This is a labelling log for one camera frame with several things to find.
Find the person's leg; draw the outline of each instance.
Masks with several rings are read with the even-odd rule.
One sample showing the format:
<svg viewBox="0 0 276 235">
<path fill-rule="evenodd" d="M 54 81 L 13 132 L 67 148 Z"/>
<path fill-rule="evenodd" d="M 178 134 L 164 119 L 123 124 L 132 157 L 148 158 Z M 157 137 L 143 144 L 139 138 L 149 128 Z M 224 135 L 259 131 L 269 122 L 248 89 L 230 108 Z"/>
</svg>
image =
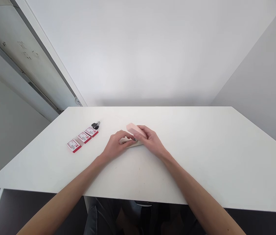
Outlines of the person's leg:
<svg viewBox="0 0 276 235">
<path fill-rule="evenodd" d="M 115 235 L 119 232 L 116 218 L 121 208 L 121 200 L 88 197 L 89 210 L 84 235 Z"/>
</svg>

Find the small box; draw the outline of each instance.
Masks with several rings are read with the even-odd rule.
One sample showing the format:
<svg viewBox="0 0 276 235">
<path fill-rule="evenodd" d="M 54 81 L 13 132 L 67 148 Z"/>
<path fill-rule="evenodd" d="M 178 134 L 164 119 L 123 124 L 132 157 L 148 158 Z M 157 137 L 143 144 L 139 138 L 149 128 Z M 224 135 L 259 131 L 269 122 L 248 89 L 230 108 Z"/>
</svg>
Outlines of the small box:
<svg viewBox="0 0 276 235">
<path fill-rule="evenodd" d="M 90 135 L 91 137 L 94 137 L 96 134 L 98 134 L 98 131 L 93 129 L 92 127 L 88 127 L 86 130 L 85 130 L 85 133 Z"/>
<path fill-rule="evenodd" d="M 81 132 L 78 136 L 78 139 L 80 139 L 84 144 L 87 143 L 91 137 L 87 135 L 85 132 Z"/>
<path fill-rule="evenodd" d="M 76 140 L 72 139 L 70 142 L 68 142 L 67 147 L 73 152 L 75 153 L 78 149 L 81 148 L 81 145 L 77 143 Z"/>
</svg>

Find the finger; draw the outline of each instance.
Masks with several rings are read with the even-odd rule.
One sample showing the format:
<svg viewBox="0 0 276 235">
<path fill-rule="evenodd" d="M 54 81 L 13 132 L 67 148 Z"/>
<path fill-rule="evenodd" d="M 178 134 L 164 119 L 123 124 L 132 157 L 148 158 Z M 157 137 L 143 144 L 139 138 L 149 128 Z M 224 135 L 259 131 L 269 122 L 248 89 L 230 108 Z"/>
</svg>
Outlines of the finger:
<svg viewBox="0 0 276 235">
<path fill-rule="evenodd" d="M 144 125 L 137 125 L 141 130 L 143 130 L 145 133 L 151 133 L 153 130 L 151 130 L 149 127 L 146 127 Z"/>
<path fill-rule="evenodd" d="M 121 138 L 124 138 L 124 137 L 134 139 L 134 136 L 129 134 L 126 131 L 118 132 L 118 133 L 115 134 L 115 136 L 118 138 L 118 140 L 120 140 Z"/>
<path fill-rule="evenodd" d="M 127 141 L 127 142 L 123 143 L 123 144 L 122 144 L 122 147 L 125 149 L 125 148 L 127 148 L 127 147 L 129 147 L 130 145 L 133 145 L 133 144 L 135 144 L 135 143 L 136 143 L 135 141 L 130 140 L 130 141 Z"/>
<path fill-rule="evenodd" d="M 141 141 L 143 144 L 144 144 L 146 141 L 148 141 L 145 137 L 143 137 L 142 135 L 139 135 L 139 134 L 134 134 L 134 137 L 135 137 L 137 140 Z"/>
</svg>

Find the pants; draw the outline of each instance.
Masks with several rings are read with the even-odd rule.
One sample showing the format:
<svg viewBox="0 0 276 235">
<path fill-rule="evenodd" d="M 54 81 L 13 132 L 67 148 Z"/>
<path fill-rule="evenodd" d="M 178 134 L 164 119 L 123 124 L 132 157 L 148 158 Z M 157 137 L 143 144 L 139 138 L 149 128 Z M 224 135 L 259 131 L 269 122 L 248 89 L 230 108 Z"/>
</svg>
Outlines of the pants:
<svg viewBox="0 0 276 235">
<path fill-rule="evenodd" d="M 89 210 L 84 235 L 120 235 L 122 231 L 116 226 L 116 218 L 122 207 L 123 200 L 88 197 Z M 179 234 L 204 235 L 206 234 L 188 205 L 179 206 L 179 214 L 184 226 Z M 170 204 L 154 203 L 151 207 L 141 210 L 140 226 L 144 234 L 160 235 L 163 221 L 170 221 Z"/>
</svg>

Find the white wall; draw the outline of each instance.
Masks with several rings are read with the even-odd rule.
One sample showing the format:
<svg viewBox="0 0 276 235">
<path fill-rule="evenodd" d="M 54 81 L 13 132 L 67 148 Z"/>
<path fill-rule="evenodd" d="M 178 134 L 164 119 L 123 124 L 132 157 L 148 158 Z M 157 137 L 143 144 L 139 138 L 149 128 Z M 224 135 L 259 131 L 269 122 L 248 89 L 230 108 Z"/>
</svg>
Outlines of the white wall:
<svg viewBox="0 0 276 235">
<path fill-rule="evenodd" d="M 0 82 L 0 170 L 49 124 Z"/>
<path fill-rule="evenodd" d="M 233 106 L 276 140 L 276 18 L 212 105 Z"/>
<path fill-rule="evenodd" d="M 0 47 L 59 110 L 79 106 L 13 6 L 0 6 Z"/>
<path fill-rule="evenodd" d="M 0 56 L 0 81 L 50 122 L 59 114 Z"/>
<path fill-rule="evenodd" d="M 16 2 L 88 106 L 210 105 L 276 16 L 276 0 Z"/>
</svg>

